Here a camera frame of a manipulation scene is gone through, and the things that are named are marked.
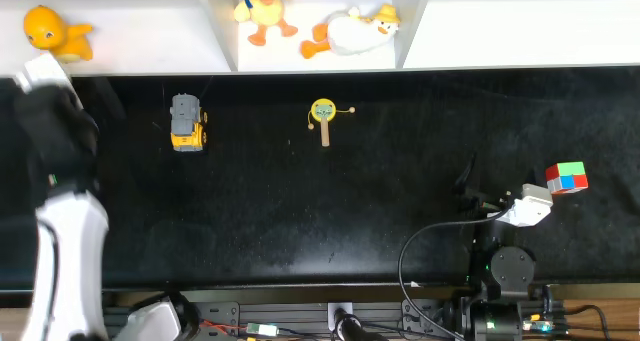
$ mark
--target metal bracket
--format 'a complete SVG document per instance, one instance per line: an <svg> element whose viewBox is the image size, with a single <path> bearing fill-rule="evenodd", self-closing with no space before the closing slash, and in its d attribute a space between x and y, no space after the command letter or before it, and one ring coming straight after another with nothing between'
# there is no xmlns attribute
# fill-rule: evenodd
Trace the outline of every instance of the metal bracket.
<svg viewBox="0 0 640 341"><path fill-rule="evenodd" d="M444 304L444 302L439 300L426 300L426 299L424 300L414 299L413 302L416 304L416 306L418 306L418 308L421 309L422 312L424 312L427 316L429 316L432 319L436 316L436 313L440 308L442 308ZM449 335L434 328L429 321L425 320L423 317L420 317L420 315L418 315L418 313L413 309L413 307L409 305L409 302L407 302L407 300L402 301L401 307L402 307L402 329L403 330L426 333L434 336L449 337ZM422 336L408 335L408 334L401 334L401 336L408 340L420 340L424 338Z"/></svg>
<svg viewBox="0 0 640 341"><path fill-rule="evenodd" d="M196 302L200 318L215 324L238 326L240 306L237 302ZM193 341L236 341L238 330L227 329L228 335L213 327L203 327Z"/></svg>
<svg viewBox="0 0 640 341"><path fill-rule="evenodd" d="M331 332L336 329L336 311L340 309L353 315L353 302L329 302L327 304L327 326Z"/></svg>

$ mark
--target toy construction vehicle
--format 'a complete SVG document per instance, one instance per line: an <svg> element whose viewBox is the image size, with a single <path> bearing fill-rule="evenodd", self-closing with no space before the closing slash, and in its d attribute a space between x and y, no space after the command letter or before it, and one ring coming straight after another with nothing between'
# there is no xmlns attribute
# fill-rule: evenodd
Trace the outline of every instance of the toy construction vehicle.
<svg viewBox="0 0 640 341"><path fill-rule="evenodd" d="M200 100L191 95L173 96L171 112L171 143L180 152L202 151L207 144L207 113Z"/></svg>

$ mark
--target wooden floor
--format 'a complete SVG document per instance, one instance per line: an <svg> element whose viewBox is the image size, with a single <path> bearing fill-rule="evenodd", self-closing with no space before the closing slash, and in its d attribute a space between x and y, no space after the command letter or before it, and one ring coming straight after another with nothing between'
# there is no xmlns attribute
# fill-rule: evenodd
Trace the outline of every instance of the wooden floor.
<svg viewBox="0 0 640 341"><path fill-rule="evenodd" d="M640 328L640 299L565 301L567 310L589 304L596 305L602 309L607 317L610 330ZM19 340L27 316L28 309L0 309L0 340ZM593 310L585 311L579 315L568 316L567 321L571 326L602 328L598 313ZM611 331L609 334L612 340L640 340L640 332ZM602 331L573 330L570 335L579 340L604 340Z"/></svg>

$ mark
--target wooden handle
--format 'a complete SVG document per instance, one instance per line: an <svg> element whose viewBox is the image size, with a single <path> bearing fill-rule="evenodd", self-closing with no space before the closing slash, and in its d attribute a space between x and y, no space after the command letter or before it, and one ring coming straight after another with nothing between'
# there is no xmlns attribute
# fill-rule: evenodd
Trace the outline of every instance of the wooden handle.
<svg viewBox="0 0 640 341"><path fill-rule="evenodd" d="M329 121L326 117L320 120L320 133L322 134L322 146L329 147Z"/></svg>

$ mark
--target white duck plush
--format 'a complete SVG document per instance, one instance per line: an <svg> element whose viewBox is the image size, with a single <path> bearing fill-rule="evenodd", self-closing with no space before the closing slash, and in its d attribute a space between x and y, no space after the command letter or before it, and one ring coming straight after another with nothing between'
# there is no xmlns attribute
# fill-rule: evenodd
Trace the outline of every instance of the white duck plush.
<svg viewBox="0 0 640 341"><path fill-rule="evenodd" d="M373 50L391 40L400 26L395 7L385 4L372 19L360 16L357 7L349 12L336 12L326 23L313 28L312 41L304 41L300 52L310 59L318 52L333 51L338 55L355 55Z"/></svg>

